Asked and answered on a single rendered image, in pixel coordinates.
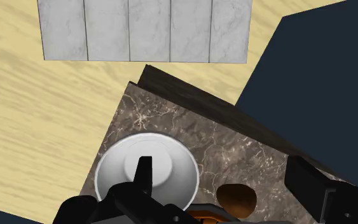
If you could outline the grey and orange round object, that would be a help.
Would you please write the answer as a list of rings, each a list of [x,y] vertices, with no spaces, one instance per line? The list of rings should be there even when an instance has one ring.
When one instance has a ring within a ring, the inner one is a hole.
[[[191,204],[186,209],[186,212],[198,220],[212,219],[216,222],[240,221],[238,218],[228,213],[222,207],[210,203]]]

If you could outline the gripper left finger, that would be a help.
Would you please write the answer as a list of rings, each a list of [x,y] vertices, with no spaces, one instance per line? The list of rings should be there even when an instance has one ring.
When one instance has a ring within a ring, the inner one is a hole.
[[[152,158],[141,157],[132,182],[113,185],[101,201],[90,195],[65,200],[53,224],[198,224],[177,206],[153,199],[152,187]]]

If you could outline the brown marble top counter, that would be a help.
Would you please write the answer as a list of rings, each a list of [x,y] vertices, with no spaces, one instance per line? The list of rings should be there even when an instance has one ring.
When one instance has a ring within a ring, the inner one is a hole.
[[[284,186],[286,155],[219,123],[129,83],[81,189],[96,197],[98,162],[120,139],[153,132],[173,137],[193,155],[199,186],[193,202],[216,203],[215,191],[225,183],[243,183],[256,192],[251,220],[284,219],[294,224],[318,224]]]

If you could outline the white bowl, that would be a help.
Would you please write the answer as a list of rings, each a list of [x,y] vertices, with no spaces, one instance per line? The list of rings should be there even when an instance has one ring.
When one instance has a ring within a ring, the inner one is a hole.
[[[133,181],[141,156],[152,157],[152,198],[187,209],[198,191],[197,163],[180,141],[153,132],[129,135],[108,148],[95,170],[97,199],[104,199],[113,185]]]

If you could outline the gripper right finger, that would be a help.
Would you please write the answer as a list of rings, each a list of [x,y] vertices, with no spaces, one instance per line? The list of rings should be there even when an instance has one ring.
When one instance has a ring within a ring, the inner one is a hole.
[[[323,224],[358,224],[358,187],[329,179],[305,159],[288,156],[286,188],[315,221]]]

